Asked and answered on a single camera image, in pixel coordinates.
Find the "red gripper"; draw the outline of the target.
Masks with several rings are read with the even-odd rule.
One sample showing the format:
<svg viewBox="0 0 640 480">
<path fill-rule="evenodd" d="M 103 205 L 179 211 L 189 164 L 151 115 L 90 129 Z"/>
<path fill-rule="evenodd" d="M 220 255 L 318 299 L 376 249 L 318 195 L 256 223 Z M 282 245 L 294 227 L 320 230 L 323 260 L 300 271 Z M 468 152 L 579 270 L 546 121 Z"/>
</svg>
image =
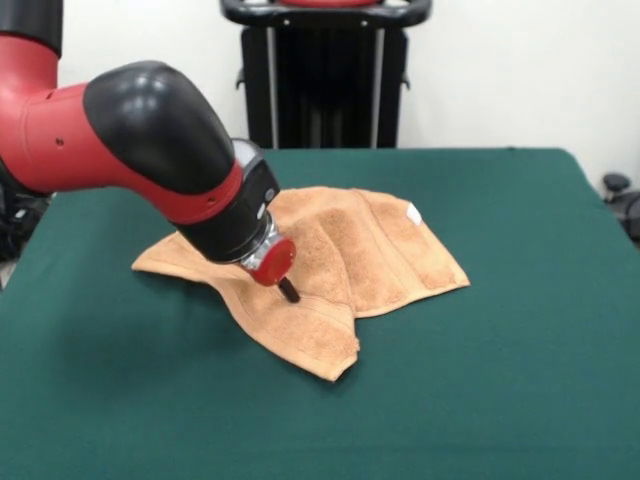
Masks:
<svg viewBox="0 0 640 480">
<path fill-rule="evenodd" d="M 286 277 L 293 266 L 296 257 L 296 247 L 289 238 L 280 238 L 273 246 L 267 248 L 266 254 L 260 260 L 256 269 L 248 269 L 251 277 L 260 285 L 274 286 L 279 284 L 279 290 L 289 303 L 298 303 L 300 295 L 292 282 Z"/>
</svg>

